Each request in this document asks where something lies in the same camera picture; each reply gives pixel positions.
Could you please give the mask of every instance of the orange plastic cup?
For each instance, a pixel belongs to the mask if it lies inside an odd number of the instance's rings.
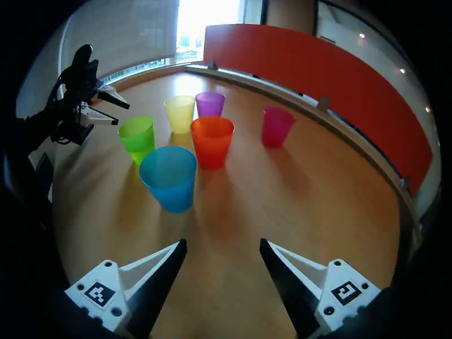
[[[203,116],[192,122],[190,130],[201,168],[216,170],[224,165],[234,129],[229,119],[220,116]]]

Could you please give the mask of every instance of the window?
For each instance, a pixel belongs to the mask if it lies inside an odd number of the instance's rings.
[[[244,22],[243,0],[180,0],[176,63],[202,60],[206,26]]]
[[[114,80],[117,80],[118,78],[121,78],[123,76],[126,75],[131,75],[133,73],[137,73],[140,71],[143,71],[145,69],[149,69],[149,68],[154,68],[154,67],[159,67],[165,64],[169,63],[169,59],[160,59],[160,60],[154,60],[154,61],[147,61],[145,63],[139,64],[139,65],[135,65],[126,69],[123,69],[122,71],[113,73],[109,76],[106,76],[102,79],[103,82],[105,82],[106,84],[111,83]]]

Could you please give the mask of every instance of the red wall panel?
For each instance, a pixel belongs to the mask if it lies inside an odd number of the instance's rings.
[[[304,33],[266,25],[216,25],[206,29],[204,62],[252,73],[319,99],[358,127],[411,178],[416,193],[432,160],[427,138],[408,104],[369,65]]]

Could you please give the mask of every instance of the window blind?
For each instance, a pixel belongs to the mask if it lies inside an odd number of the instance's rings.
[[[77,49],[93,46],[98,78],[150,60],[173,57],[179,0],[91,0],[73,15],[64,36],[62,69]]]

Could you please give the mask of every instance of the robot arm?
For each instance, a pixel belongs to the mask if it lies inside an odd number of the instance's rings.
[[[91,45],[80,47],[72,64],[57,79],[45,108],[34,116],[15,120],[13,134],[18,140],[14,144],[21,154],[29,155],[49,136],[59,144],[74,142],[82,145],[93,125],[117,125],[117,118],[89,107],[88,103],[95,95],[122,108],[130,108],[113,86],[97,79],[99,61],[89,61],[92,52]],[[56,94],[62,85],[66,92],[58,99]]]

